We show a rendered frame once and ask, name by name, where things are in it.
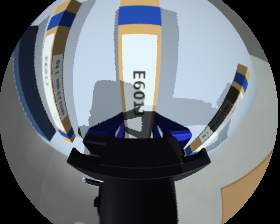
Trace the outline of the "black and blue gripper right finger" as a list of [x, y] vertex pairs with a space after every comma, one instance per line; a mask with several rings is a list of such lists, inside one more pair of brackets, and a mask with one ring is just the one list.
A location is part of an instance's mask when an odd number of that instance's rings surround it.
[[153, 138], [161, 138], [158, 127], [162, 131], [163, 137], [176, 137], [181, 149], [184, 149], [192, 137], [192, 133], [189, 128], [155, 112], [152, 128]]

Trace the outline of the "tan rectangular box with blue bands and white label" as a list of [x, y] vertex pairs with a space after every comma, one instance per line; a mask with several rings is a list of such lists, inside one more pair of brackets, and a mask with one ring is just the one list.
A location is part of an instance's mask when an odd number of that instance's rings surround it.
[[48, 107], [61, 136], [70, 143], [76, 136], [65, 102], [63, 61], [69, 31], [81, 5], [77, 0], [67, 0], [57, 6], [47, 28], [42, 54], [43, 86]]

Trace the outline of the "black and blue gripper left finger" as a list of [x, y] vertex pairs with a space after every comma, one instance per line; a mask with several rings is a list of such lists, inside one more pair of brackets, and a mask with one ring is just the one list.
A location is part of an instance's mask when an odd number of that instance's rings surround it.
[[89, 128], [86, 134], [115, 137], [118, 128], [119, 128], [119, 132], [116, 137], [125, 138], [126, 130], [125, 130], [123, 111], [118, 115]]

